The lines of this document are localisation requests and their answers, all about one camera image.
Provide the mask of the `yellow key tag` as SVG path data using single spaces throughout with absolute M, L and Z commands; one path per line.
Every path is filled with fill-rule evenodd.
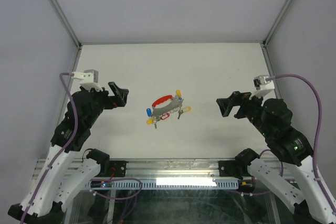
M 192 108 L 191 108 L 190 106 L 186 106 L 186 107 L 184 107 L 184 108 L 181 108 L 181 109 L 179 110 L 179 114 L 183 114 L 183 113 L 190 112 L 191 109 L 192 109 Z

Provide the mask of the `red key tag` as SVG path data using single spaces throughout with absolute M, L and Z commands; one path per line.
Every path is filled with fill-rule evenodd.
M 164 114 L 164 115 L 162 115 L 161 117 L 160 117 L 160 120 L 165 120 L 165 119 L 167 119 L 167 118 L 169 118 L 170 117 L 170 114 L 169 113 L 166 113 L 166 114 Z

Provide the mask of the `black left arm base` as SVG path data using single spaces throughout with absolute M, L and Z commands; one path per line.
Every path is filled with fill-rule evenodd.
M 100 173 L 98 176 L 107 178 L 121 178 L 125 177 L 127 170 L 127 161 L 110 160 L 107 169 Z

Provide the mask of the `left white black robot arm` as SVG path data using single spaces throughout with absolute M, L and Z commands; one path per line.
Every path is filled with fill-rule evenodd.
M 10 206 L 9 216 L 20 223 L 61 223 L 81 186 L 95 176 L 109 172 L 109 154 L 93 149 L 80 170 L 62 182 L 100 114 L 104 110 L 124 107 L 127 103 L 128 89 L 121 89 L 114 82 L 108 85 L 113 95 L 109 95 L 106 89 L 96 91 L 80 87 L 69 96 L 65 117 L 55 129 L 47 160 L 24 200 Z

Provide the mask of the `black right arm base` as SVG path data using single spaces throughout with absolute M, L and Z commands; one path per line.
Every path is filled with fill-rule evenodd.
M 234 177 L 243 180 L 244 177 L 251 176 L 247 171 L 247 166 L 236 160 L 218 161 L 218 171 L 220 177 Z

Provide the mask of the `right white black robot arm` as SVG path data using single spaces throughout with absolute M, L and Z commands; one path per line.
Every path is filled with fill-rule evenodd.
M 313 149 L 307 138 L 291 126 L 292 112 L 285 102 L 263 100 L 239 91 L 216 102 L 223 117 L 229 116 L 233 107 L 239 108 L 234 117 L 247 119 L 256 128 L 298 187 L 272 172 L 250 148 L 237 154 L 233 162 L 224 166 L 224 171 L 238 179 L 249 174 L 260 180 L 286 205 L 296 223 L 335 223 L 335 199 L 327 188 L 321 188 L 325 182 L 315 176 Z

